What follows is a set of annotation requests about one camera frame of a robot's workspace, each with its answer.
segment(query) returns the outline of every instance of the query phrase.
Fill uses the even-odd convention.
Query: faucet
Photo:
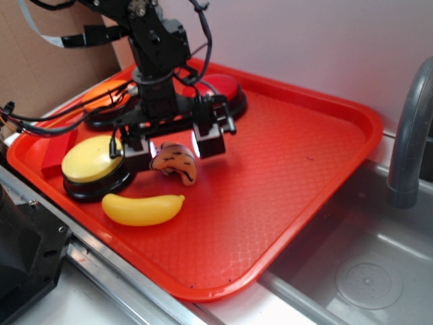
[[[419,67],[398,123],[388,175],[388,204],[415,205],[419,178],[429,179],[433,167],[433,56]]]

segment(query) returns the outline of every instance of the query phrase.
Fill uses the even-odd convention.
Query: sink
[[[318,324],[431,324],[433,184],[386,203],[388,170],[365,162],[289,243],[261,283]]]

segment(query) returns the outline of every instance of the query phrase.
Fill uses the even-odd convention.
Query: toy pastry
[[[190,149],[174,142],[164,142],[157,155],[150,162],[150,169],[162,171],[165,175],[180,174],[183,185],[191,186],[196,182],[196,160]]]

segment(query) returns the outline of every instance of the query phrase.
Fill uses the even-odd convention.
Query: yellow toy banana
[[[111,220],[122,225],[157,225],[172,219],[184,200],[183,195],[125,198],[107,194],[102,198],[102,209]]]

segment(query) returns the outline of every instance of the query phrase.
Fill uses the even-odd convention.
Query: orange tray
[[[132,68],[113,79],[130,79]],[[102,242],[176,298],[193,302],[214,301],[253,283],[367,158],[383,131],[378,115],[365,106],[215,64],[211,73],[235,77],[248,98],[237,135],[225,135],[227,152],[198,160],[192,187],[178,175],[144,171],[119,193],[183,194],[180,213],[166,223],[123,226],[104,214],[100,202],[71,200],[60,174],[41,173],[48,139],[21,135],[7,154],[18,172]],[[76,143],[97,134],[81,125]],[[191,131],[152,141],[167,140],[191,148]]]

